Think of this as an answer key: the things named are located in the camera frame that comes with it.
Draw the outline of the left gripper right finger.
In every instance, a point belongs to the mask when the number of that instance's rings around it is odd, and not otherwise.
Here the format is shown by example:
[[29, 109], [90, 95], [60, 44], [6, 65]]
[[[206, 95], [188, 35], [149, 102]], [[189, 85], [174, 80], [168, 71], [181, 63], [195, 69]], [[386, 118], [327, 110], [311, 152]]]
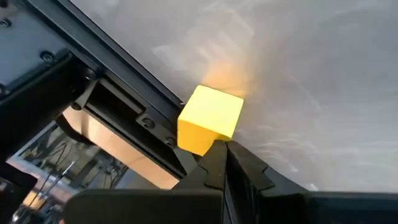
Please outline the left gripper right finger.
[[227, 180], [241, 224], [398, 224], [398, 194], [310, 191], [230, 141]]

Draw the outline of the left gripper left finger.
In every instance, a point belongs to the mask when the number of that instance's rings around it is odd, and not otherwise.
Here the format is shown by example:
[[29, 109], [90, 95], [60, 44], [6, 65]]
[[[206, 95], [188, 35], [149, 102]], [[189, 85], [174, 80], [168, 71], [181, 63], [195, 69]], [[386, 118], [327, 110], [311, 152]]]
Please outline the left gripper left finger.
[[227, 153], [216, 140], [170, 190], [84, 190], [67, 202], [65, 224], [223, 224]]

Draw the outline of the large yellow wooden cube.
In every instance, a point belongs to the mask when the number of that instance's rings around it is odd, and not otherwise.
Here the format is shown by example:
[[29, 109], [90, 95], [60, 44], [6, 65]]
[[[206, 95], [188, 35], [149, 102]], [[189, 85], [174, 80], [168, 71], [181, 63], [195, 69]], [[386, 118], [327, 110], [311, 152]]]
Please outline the large yellow wooden cube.
[[177, 146], [204, 156], [215, 140], [233, 138], [244, 100], [198, 85], [177, 120]]

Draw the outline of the black aluminium frame rail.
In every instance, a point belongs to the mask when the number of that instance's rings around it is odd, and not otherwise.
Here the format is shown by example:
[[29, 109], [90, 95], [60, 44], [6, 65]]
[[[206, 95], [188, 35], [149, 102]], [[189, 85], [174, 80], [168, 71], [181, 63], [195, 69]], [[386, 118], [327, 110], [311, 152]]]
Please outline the black aluminium frame rail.
[[133, 30], [125, 0], [19, 0], [88, 66], [94, 84], [83, 107], [177, 179], [195, 166], [177, 147], [180, 100], [127, 50]]

